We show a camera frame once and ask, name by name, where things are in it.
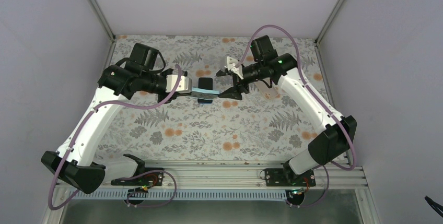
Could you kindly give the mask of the blue-cased black phone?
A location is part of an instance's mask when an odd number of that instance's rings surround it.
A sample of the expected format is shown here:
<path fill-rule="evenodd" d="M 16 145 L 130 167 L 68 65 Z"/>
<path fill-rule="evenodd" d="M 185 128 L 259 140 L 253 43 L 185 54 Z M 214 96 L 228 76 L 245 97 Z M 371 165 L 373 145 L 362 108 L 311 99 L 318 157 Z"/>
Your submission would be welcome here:
<path fill-rule="evenodd" d="M 202 89 L 202 88 L 196 88 L 192 87 L 190 97 L 197 98 L 197 99 L 203 99 L 203 100 L 214 100 L 215 98 L 218 98 L 220 95 L 220 91 L 217 90 L 208 90 L 208 89 Z"/>

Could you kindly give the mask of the beige phone case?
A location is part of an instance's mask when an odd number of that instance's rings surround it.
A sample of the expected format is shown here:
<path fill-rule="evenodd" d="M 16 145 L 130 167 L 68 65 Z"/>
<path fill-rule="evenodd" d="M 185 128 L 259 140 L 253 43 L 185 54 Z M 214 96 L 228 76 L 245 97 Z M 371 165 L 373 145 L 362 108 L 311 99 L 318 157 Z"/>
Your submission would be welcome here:
<path fill-rule="evenodd" d="M 276 86 L 270 79 L 264 79 L 263 81 L 257 81 L 255 83 L 258 91 L 266 98 L 266 99 L 274 99 L 279 96 Z"/>

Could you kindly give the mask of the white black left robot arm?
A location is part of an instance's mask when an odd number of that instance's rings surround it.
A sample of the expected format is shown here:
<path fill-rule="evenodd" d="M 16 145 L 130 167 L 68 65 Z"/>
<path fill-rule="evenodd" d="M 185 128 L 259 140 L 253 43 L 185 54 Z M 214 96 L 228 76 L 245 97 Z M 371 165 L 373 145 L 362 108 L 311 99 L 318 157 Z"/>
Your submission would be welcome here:
<path fill-rule="evenodd" d="M 190 93 L 192 80 L 186 71 L 154 69 L 159 50 L 137 43 L 129 57 L 107 67 L 89 108 L 57 151 L 46 151 L 41 162 L 53 173 L 50 191 L 61 180 L 83 193 L 94 192 L 103 182 L 126 178 L 138 185 L 145 179 L 145 162 L 134 155 L 102 164 L 94 162 L 100 141 L 123 107 L 150 110 L 180 93 Z"/>

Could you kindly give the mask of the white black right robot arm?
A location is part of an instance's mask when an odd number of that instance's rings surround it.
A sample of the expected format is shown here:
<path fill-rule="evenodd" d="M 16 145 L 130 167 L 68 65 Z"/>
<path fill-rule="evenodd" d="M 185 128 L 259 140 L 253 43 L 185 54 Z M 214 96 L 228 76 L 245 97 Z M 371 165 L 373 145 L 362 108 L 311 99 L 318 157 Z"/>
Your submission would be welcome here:
<path fill-rule="evenodd" d="M 251 83 L 268 78 L 297 103 L 317 132 L 304 151 L 283 164 L 286 184 L 297 185 L 307 171 L 354 149 L 356 120 L 351 115 L 344 117 L 317 92 L 291 54 L 278 55 L 268 36 L 252 40 L 250 50 L 253 64 L 244 66 L 239 60 L 227 57 L 224 67 L 216 73 L 217 77 L 232 77 L 232 87 L 222 92 L 220 97 L 242 100 L 242 95 L 249 93 Z"/>

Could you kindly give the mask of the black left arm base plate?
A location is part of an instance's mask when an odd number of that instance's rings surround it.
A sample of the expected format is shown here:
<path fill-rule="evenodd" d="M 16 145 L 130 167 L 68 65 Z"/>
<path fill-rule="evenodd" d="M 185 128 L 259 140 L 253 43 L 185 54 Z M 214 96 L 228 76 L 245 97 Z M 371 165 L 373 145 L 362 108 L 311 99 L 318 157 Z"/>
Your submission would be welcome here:
<path fill-rule="evenodd" d="M 141 177 L 131 179 L 131 180 L 122 180 L 116 179 L 110 182 L 113 186 L 136 186 L 136 187 L 152 187 L 152 186 L 161 186 L 164 173 L 163 168 L 144 168 L 144 171 L 140 172 L 140 174 L 144 174 Z"/>

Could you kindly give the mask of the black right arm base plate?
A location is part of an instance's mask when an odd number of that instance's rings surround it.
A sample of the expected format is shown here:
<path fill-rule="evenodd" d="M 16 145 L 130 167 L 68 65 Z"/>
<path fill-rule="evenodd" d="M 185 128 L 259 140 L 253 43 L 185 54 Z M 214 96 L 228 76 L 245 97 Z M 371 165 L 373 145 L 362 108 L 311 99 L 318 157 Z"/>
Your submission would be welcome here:
<path fill-rule="evenodd" d="M 292 171 L 280 168 L 266 168 L 260 175 L 268 187 L 306 187 L 316 186 L 315 175 L 312 170 L 296 175 Z"/>

